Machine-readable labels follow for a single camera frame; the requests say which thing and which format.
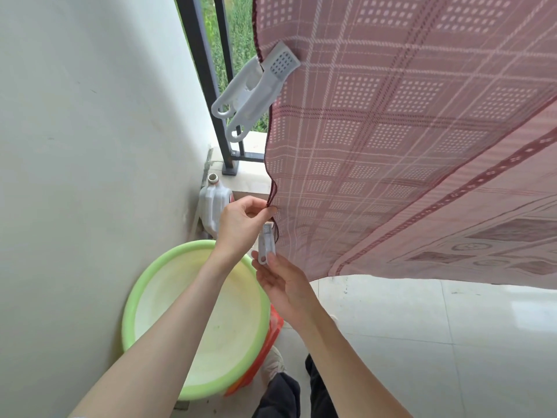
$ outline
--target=leg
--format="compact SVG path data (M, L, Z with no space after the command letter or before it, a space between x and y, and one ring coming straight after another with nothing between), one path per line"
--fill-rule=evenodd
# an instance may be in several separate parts
M306 371L310 374L311 418L338 418L335 406L311 355L306 358Z
M261 366L267 390L252 418L300 418L300 385L286 374L284 361L274 346Z
M286 373L269 383L252 418L300 418L300 385Z

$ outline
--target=forearm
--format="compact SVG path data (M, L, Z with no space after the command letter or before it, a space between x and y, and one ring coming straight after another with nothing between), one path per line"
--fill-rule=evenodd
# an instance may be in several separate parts
M211 255L193 283L101 377L71 416L169 416L233 265Z
M339 417L410 417L369 371L323 308L299 330Z

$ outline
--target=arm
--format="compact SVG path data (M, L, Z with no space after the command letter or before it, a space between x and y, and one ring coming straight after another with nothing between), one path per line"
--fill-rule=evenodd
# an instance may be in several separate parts
M408 411L372 374L323 309L305 274L282 256L254 260L257 280L302 337L339 417L407 418Z
M215 249L196 279L97 381L71 417L170 416L220 288L276 211L265 205L262 199L245 197L225 208Z

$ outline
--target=hand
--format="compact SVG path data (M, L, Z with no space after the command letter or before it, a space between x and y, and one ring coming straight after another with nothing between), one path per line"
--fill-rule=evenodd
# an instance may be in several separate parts
M282 255L268 253L268 267L259 264L257 251L253 251L252 256L257 281L278 313L297 332L310 325L323 307L303 271Z
M214 255L231 268L254 245L266 221L276 214L276 207L268 207L261 198L247 196L229 203L222 214Z

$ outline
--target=green grass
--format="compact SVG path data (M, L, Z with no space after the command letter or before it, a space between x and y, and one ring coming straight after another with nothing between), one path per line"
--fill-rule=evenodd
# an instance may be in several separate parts
M214 9L213 0L201 0L203 17L205 19L205 30L211 46L214 67L217 72L219 91L225 90L228 85L226 77L225 61L220 45L218 32L217 14ZM226 16L228 19L228 38L232 49L232 65L234 73L240 71L255 53L254 33L251 26L252 0L225 0ZM258 120L252 130L267 132L269 124L268 113Z

